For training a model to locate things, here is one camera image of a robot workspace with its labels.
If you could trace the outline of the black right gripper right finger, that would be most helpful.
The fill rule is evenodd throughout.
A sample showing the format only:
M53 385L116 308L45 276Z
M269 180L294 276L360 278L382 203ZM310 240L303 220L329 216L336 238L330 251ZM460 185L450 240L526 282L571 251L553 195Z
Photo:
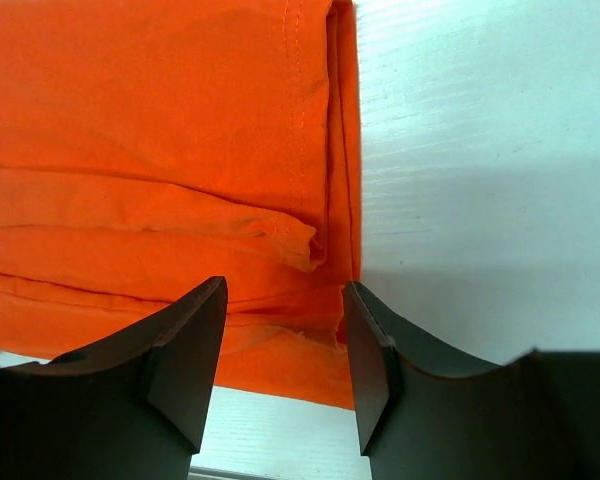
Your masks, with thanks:
M497 365L343 292L360 452L376 479L600 479L600 352Z

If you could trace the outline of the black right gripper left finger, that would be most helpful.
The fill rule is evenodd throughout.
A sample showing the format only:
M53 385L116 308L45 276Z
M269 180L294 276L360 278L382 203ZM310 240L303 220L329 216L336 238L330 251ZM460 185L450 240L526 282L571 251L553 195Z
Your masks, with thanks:
M41 364L0 368L0 479L184 479L202 438L228 287Z

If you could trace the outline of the orange t shirt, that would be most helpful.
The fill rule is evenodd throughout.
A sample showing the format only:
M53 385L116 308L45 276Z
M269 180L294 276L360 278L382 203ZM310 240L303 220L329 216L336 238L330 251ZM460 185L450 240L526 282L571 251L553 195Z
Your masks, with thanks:
M351 408L350 1L0 1L0 350L227 280L220 386Z

